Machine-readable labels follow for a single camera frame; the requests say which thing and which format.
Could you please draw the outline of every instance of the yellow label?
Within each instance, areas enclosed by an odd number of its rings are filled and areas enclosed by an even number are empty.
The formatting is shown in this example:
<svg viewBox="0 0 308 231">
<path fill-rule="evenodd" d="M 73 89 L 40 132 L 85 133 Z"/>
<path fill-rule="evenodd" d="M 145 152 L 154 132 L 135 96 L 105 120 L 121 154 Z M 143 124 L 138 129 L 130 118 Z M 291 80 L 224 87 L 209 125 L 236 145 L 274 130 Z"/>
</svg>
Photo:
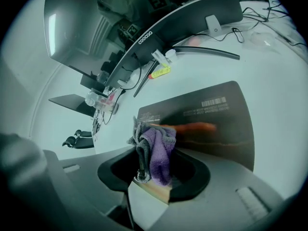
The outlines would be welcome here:
<svg viewBox="0 0 308 231">
<path fill-rule="evenodd" d="M 153 79 L 155 79 L 157 77 L 160 77 L 161 75 L 165 75 L 167 73 L 170 73 L 170 71 L 171 71 L 171 67 L 170 66 L 169 67 L 165 67 L 163 69 L 160 69 L 160 70 L 157 70 L 157 71 L 153 72 L 151 74 L 151 76 L 152 76 Z"/>
</svg>

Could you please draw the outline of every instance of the yellow marker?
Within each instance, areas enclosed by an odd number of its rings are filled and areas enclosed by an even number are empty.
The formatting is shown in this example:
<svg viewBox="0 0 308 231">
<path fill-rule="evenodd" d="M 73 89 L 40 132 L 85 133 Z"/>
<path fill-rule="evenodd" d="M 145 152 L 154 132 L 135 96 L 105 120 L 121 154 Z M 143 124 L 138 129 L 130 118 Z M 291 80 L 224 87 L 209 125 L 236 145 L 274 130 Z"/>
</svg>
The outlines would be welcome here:
<svg viewBox="0 0 308 231">
<path fill-rule="evenodd" d="M 157 70 L 149 75 L 149 79 L 155 79 L 157 77 L 160 77 L 161 75 L 170 73 L 170 71 L 171 71 L 171 67 L 165 67 L 163 69 Z"/>
</svg>

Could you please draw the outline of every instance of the purple cloth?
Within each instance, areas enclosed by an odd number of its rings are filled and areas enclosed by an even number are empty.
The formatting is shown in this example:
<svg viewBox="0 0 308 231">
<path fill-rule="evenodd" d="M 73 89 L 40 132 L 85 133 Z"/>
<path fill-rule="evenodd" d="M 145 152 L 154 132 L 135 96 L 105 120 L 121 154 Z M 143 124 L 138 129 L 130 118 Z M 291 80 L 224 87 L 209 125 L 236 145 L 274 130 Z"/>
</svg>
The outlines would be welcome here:
<svg viewBox="0 0 308 231">
<path fill-rule="evenodd" d="M 158 185 L 166 186 L 171 183 L 170 156 L 176 142 L 175 136 L 174 129 L 163 127 L 151 127 L 141 135 L 152 149 L 150 174 Z"/>
</svg>

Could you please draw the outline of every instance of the towel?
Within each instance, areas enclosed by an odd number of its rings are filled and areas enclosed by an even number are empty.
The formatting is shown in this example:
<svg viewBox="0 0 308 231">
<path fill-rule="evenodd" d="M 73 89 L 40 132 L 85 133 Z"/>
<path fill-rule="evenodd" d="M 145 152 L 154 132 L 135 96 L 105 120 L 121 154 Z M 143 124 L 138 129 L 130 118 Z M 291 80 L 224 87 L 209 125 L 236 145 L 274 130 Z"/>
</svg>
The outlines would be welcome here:
<svg viewBox="0 0 308 231">
<path fill-rule="evenodd" d="M 139 169 L 135 180 L 141 183 L 148 182 L 151 179 L 150 165 L 152 161 L 153 180 L 159 185 L 168 185 L 169 177 L 169 158 L 175 145 L 176 131 L 173 128 L 162 128 L 153 126 L 134 119 L 133 136 L 128 140 L 128 144 L 135 146 L 139 156 Z M 159 167 L 167 168 L 164 173 Z"/>
<path fill-rule="evenodd" d="M 171 183 L 170 156 L 175 146 L 176 131 L 173 128 L 150 128 L 141 137 L 145 138 L 152 155 L 150 159 L 150 173 L 157 185 L 167 186 Z"/>
</svg>

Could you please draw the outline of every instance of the barcode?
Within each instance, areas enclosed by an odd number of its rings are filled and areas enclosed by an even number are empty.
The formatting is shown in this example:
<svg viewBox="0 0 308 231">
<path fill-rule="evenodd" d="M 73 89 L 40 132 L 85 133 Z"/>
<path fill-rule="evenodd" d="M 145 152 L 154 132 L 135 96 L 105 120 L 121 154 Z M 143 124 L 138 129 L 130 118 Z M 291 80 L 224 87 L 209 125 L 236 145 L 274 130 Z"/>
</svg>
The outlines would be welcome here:
<svg viewBox="0 0 308 231">
<path fill-rule="evenodd" d="M 215 104 L 220 104 L 220 103 L 225 103 L 225 102 L 227 102 L 226 98 L 222 97 L 222 98 L 215 98 L 215 99 L 203 101 L 201 102 L 201 105 L 202 107 L 207 107 L 210 105 L 215 105 Z"/>
</svg>

